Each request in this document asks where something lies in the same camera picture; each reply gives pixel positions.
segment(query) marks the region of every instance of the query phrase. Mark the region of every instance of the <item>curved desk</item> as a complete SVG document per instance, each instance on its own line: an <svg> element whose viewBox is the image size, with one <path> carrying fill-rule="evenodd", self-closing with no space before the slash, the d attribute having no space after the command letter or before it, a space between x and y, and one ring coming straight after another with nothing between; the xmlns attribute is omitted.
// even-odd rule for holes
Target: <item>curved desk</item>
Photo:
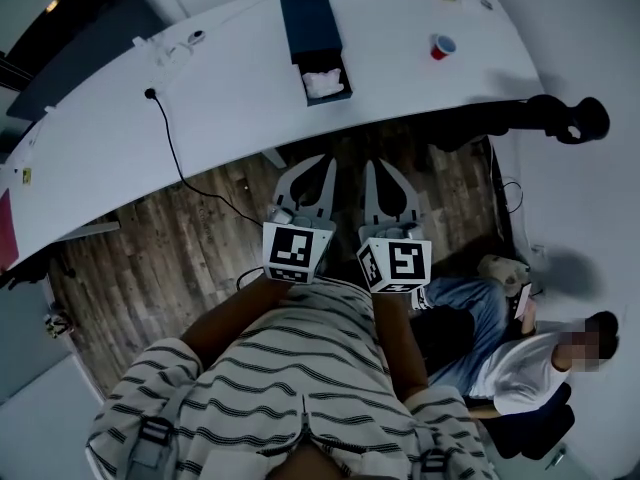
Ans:
<svg viewBox="0 0 640 480"><path fill-rule="evenodd" d="M488 1L493 10L480 0L330 0L353 96L312 107L291 64L279 0L238 0L170 27L159 35L164 45L205 31L159 93L185 176L352 126L539 93L517 30L497 0ZM458 47L441 62L430 56L436 33ZM132 48L16 148L0 171L0 194L11 190L18 262L178 181L162 116L143 94L155 70L146 47ZM32 168L30 185L22 184L23 166Z"/></svg>

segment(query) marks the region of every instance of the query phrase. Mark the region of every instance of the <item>paper cup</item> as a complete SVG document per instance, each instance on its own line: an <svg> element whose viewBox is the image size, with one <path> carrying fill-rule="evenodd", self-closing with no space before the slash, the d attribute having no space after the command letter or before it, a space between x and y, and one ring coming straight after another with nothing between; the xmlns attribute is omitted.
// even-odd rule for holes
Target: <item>paper cup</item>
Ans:
<svg viewBox="0 0 640 480"><path fill-rule="evenodd" d="M437 35L433 48L431 49L431 56L436 60L442 60L447 55L451 55L456 51L456 43L453 42L448 36Z"/></svg>

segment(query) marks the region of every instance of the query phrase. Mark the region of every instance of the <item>backpack strap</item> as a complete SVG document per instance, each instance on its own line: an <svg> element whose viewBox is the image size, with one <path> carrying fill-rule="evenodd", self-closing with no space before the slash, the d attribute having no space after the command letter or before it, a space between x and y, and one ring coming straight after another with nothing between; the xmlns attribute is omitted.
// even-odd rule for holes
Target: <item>backpack strap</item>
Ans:
<svg viewBox="0 0 640 480"><path fill-rule="evenodd" d="M125 442L117 480L170 480L174 477L178 445L171 446L173 425L182 401L192 388L192 384L180 386L158 416L142 420L136 439Z"/></svg>

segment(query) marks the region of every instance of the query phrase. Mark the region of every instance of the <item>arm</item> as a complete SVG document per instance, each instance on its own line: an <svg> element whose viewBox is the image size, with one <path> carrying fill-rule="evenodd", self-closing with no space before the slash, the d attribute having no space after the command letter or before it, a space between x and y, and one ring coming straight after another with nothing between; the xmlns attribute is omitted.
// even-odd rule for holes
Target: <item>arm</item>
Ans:
<svg viewBox="0 0 640 480"><path fill-rule="evenodd" d="M499 418L502 414L498 412L495 405L490 403L469 409L469 416L476 420L492 420Z"/></svg>
<svg viewBox="0 0 640 480"><path fill-rule="evenodd" d="M376 331L389 364L393 390L404 402L428 386L424 359L409 325L407 300L402 295L378 293L372 299Z"/></svg>
<svg viewBox="0 0 640 480"><path fill-rule="evenodd" d="M293 285L264 275L202 315L180 338L206 370L249 325L274 308Z"/></svg>
<svg viewBox="0 0 640 480"><path fill-rule="evenodd" d="M533 299L527 301L527 306L522 317L520 332L523 336L535 334L536 331L536 303Z"/></svg>

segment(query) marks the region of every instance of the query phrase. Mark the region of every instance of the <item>floor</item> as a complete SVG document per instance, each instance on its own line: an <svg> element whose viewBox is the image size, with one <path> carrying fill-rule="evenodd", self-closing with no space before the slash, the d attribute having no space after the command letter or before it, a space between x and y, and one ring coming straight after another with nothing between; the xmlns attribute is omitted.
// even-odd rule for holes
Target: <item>floor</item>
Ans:
<svg viewBox="0 0 640 480"><path fill-rule="evenodd" d="M427 133L398 119L279 148L289 166L320 153L338 160L333 261L353 258L362 173L373 155L396 166L419 194L425 236L433 243L433 276L473 273L484 254L501 252L486 141L456 153L416 148ZM254 155L189 181L262 221L281 173ZM180 335L235 291L238 276L262 263L261 230L255 224L180 184L98 222L114 218L120 231L66 243L75 279L62 276L56 266L50 275L56 299L75 319L73 341L105 393L142 349Z"/></svg>

